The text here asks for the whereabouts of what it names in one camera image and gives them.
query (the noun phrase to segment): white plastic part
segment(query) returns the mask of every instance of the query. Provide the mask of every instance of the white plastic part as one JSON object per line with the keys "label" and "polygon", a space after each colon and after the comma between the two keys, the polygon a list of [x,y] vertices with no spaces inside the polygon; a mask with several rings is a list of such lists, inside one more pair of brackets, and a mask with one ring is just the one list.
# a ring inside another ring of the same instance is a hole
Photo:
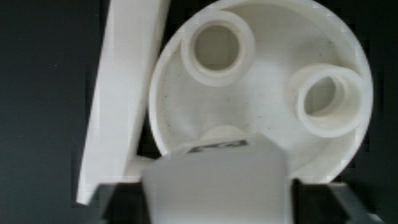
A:
{"label": "white plastic part", "polygon": [[198,139],[261,133],[285,151],[289,177],[325,183],[357,152],[371,105],[362,48],[326,8],[310,0],[213,3],[181,26],[154,69],[161,154]]}
{"label": "white plastic part", "polygon": [[168,0],[110,1],[78,183],[81,204],[99,184],[140,180],[149,164],[134,152],[166,8]]}
{"label": "white plastic part", "polygon": [[184,145],[142,183],[152,224],[291,224],[285,155],[259,135]]}

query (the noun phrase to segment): round hole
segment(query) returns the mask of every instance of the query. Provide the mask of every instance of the round hole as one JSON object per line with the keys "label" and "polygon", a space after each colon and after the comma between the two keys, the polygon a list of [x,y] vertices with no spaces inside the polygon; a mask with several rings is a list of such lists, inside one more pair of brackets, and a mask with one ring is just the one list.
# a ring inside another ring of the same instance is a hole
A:
{"label": "round hole", "polygon": [[209,70],[227,69],[239,53],[237,38],[227,27],[207,26],[193,41],[197,62]]}
{"label": "round hole", "polygon": [[323,78],[312,85],[305,96],[305,113],[316,116],[317,112],[330,106],[335,95],[335,84],[332,79]]}

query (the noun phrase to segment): dark background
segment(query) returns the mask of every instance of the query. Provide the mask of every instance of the dark background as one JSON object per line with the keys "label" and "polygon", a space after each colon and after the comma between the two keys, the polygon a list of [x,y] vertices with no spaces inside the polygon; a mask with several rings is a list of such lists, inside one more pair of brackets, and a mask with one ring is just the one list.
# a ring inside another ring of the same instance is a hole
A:
{"label": "dark background", "polygon": [[[172,0],[165,42],[213,1]],[[398,222],[398,2],[317,1],[365,50],[374,82],[369,132],[335,181],[385,223]],[[74,200],[106,0],[0,0],[0,224],[79,224]],[[140,154],[156,158],[145,123]]]}

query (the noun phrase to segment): white plastic housing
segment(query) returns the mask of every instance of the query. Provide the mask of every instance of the white plastic housing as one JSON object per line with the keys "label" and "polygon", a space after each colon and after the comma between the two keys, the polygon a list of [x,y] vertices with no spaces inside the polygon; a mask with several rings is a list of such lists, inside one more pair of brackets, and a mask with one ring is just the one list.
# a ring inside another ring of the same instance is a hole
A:
{"label": "white plastic housing", "polygon": [[221,0],[186,21],[152,76],[161,154],[198,139],[261,133],[289,177],[323,183],[358,149],[373,84],[351,31],[310,0]]}
{"label": "white plastic housing", "polygon": [[88,203],[99,184],[134,182],[149,159],[136,158],[147,90],[168,0],[111,0],[78,183]]}

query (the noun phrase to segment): small label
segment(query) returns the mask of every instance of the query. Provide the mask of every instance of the small label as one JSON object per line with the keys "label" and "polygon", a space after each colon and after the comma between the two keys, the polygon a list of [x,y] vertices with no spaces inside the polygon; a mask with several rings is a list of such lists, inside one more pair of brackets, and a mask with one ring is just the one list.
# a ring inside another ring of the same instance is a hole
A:
{"label": "small label", "polygon": [[191,148],[191,150],[188,151],[188,153],[195,153],[195,152],[205,152],[205,151],[213,151],[223,148],[234,148],[239,146],[246,146],[246,141],[245,140],[237,140],[237,141],[230,141],[230,142],[221,142],[211,145],[204,145],[204,146],[197,146],[195,148]]}

